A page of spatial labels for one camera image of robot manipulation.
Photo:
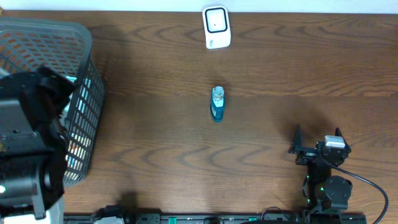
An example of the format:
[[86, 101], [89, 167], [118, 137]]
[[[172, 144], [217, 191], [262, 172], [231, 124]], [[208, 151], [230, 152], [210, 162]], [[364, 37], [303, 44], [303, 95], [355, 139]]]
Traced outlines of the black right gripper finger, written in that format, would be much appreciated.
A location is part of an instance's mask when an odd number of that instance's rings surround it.
[[339, 139], [339, 141], [340, 141], [341, 143], [344, 144], [344, 146], [348, 146], [348, 143], [346, 142], [345, 138], [343, 137], [340, 128], [336, 128], [336, 129], [335, 129], [335, 136]]
[[298, 154], [302, 152], [302, 137], [301, 137], [301, 129], [298, 124], [295, 130], [294, 138], [290, 144], [288, 153], [290, 154]]

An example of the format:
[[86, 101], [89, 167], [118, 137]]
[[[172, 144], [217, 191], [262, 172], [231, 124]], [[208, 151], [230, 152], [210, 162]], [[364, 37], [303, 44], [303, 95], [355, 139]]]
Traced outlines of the blue mouthwash bottle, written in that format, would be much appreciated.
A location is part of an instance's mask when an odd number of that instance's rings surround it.
[[224, 88], [222, 86], [216, 86], [211, 91], [211, 104], [210, 104], [210, 111], [214, 121], [216, 122], [222, 121], [224, 108], [225, 108]]

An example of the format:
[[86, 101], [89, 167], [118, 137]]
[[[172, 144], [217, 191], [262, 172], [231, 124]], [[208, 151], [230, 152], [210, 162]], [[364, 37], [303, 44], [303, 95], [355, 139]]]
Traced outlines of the teal wet wipes pack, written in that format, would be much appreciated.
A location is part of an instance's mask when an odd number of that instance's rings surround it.
[[66, 79], [69, 80], [72, 83], [74, 83], [77, 80], [76, 77], [70, 77], [70, 76], [66, 76]]

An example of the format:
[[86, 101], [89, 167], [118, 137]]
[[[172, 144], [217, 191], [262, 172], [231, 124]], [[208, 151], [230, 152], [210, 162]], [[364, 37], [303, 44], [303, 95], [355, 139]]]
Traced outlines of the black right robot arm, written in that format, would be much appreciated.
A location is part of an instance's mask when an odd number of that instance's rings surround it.
[[302, 193], [307, 198], [308, 209], [303, 212], [303, 218], [309, 222], [318, 215], [340, 216], [348, 208], [353, 188], [351, 181], [331, 174], [351, 152], [341, 131], [337, 128], [334, 135], [326, 135], [325, 140], [318, 141], [314, 147], [305, 147], [297, 126], [288, 152], [296, 155], [297, 165], [307, 167]]

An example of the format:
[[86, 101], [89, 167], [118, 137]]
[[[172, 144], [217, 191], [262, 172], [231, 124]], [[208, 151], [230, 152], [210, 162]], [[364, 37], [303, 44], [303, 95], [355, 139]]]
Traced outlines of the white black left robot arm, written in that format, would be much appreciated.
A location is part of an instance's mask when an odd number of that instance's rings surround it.
[[74, 84], [48, 67], [1, 78], [1, 223], [62, 223]]

